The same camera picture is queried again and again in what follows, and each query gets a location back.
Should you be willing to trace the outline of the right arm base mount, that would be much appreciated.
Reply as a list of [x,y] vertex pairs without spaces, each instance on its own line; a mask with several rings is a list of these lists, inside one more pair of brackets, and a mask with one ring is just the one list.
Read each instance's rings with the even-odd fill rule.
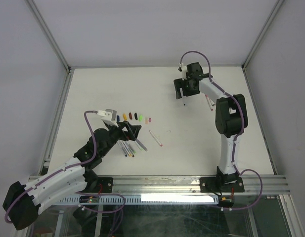
[[217,166],[215,176],[201,177],[200,192],[213,193],[218,195],[220,193],[243,193],[245,191],[243,180],[236,171],[231,174],[224,174]]

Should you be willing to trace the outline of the controller board with LEDs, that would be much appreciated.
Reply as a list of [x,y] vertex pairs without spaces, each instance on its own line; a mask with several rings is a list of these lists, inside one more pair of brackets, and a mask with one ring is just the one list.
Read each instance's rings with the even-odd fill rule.
[[80,203],[99,203],[98,196],[80,196]]

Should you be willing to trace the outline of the brown cap marker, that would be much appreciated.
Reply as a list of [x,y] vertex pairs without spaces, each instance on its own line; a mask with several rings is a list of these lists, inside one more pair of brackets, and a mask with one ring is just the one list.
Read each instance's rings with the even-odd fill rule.
[[127,141],[125,141],[125,145],[126,145],[127,149],[129,150],[131,156],[134,157],[135,151],[132,148],[132,146]]

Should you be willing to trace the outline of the blue marker pen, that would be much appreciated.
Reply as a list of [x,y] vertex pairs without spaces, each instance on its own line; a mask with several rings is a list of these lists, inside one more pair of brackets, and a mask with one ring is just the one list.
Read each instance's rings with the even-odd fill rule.
[[128,153],[120,141],[118,141],[118,145],[119,145],[120,149],[122,150],[124,156],[127,157]]

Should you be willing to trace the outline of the yellow marker pen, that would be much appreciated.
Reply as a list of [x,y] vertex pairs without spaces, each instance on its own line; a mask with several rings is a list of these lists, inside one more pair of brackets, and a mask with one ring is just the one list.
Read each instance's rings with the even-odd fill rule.
[[122,145],[123,145],[124,149],[126,150],[126,152],[127,152],[128,156],[129,156],[129,157],[132,157],[131,152],[129,151],[129,149],[128,149],[127,145],[126,145],[126,144],[125,144],[123,141],[122,141]]

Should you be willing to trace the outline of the grey pen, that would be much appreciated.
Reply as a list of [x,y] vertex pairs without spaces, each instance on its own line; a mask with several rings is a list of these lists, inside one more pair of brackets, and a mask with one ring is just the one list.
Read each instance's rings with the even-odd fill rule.
[[136,141],[139,143],[139,145],[140,145],[145,151],[148,151],[148,149],[147,149],[138,139],[136,139]]

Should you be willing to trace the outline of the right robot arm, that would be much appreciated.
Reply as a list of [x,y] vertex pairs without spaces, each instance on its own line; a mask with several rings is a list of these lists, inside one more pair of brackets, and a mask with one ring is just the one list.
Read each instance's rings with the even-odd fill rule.
[[180,64],[178,70],[181,78],[174,80],[176,99],[202,93],[216,104],[215,126],[221,135],[221,153],[215,185],[220,191],[227,191],[239,177],[236,168],[238,144],[248,126],[245,97],[226,92],[211,73],[203,72],[198,62],[187,66]]

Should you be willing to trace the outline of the pink cap marker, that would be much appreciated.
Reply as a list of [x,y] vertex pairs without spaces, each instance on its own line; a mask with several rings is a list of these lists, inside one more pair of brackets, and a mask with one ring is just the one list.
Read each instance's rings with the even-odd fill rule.
[[213,108],[213,105],[212,105],[211,100],[209,99],[209,97],[208,97],[207,95],[205,95],[205,97],[206,97],[206,100],[207,100],[207,103],[208,103],[208,105],[209,105],[210,110],[213,111],[214,108]]

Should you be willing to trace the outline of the small black cap marker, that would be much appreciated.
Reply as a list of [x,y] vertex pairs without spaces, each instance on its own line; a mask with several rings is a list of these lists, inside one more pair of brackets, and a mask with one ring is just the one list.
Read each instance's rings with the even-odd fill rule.
[[185,96],[184,96],[184,91],[183,91],[183,89],[181,90],[181,95],[182,95],[182,102],[183,102],[183,105],[186,106],[186,99],[185,99]]

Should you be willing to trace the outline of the light green cap marker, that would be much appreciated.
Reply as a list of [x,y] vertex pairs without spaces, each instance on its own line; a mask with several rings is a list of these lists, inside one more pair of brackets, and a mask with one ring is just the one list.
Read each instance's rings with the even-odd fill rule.
[[136,145],[138,146],[138,148],[143,151],[143,148],[139,145],[139,143],[137,141],[135,141]]

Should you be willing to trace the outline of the purple cap marker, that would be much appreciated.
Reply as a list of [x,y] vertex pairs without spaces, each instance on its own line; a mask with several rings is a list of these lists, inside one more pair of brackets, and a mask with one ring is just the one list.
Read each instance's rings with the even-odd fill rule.
[[157,142],[157,144],[162,147],[163,144],[161,143],[161,141],[157,138],[157,136],[151,131],[149,130],[149,133],[151,134],[151,136],[153,137],[153,139]]

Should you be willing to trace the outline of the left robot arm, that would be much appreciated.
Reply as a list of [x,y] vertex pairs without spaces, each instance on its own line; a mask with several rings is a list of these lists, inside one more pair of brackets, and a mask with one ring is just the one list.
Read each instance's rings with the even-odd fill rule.
[[26,184],[13,183],[2,205],[6,221],[22,230],[61,199],[77,192],[93,193],[99,183],[93,169],[118,141],[135,141],[141,128],[123,121],[96,129],[87,143],[55,171]]

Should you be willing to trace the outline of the aluminium front rail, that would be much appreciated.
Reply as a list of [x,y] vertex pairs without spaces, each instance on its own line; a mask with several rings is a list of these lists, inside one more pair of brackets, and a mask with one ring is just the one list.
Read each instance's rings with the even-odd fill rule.
[[[120,195],[139,195],[150,193],[178,193],[178,194],[201,194],[200,178],[213,177],[213,175],[205,176],[111,176],[113,177],[112,193]],[[288,195],[290,188],[288,182],[283,175],[262,175],[258,177],[255,174],[240,176],[243,180],[245,191],[243,193],[235,193],[236,195],[257,196],[259,194],[273,195]],[[57,175],[48,180],[42,177],[32,177],[34,182],[32,187],[35,190],[47,190],[50,193],[59,193],[65,191],[66,194],[82,192],[87,183],[83,176],[79,178],[62,177]]]

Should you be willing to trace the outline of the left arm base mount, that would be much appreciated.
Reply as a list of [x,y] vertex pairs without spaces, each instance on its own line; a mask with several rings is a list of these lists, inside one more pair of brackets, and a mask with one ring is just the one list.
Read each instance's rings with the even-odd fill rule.
[[93,170],[87,171],[83,175],[87,185],[82,193],[98,193],[101,194],[112,193],[113,177],[100,177],[97,176]]

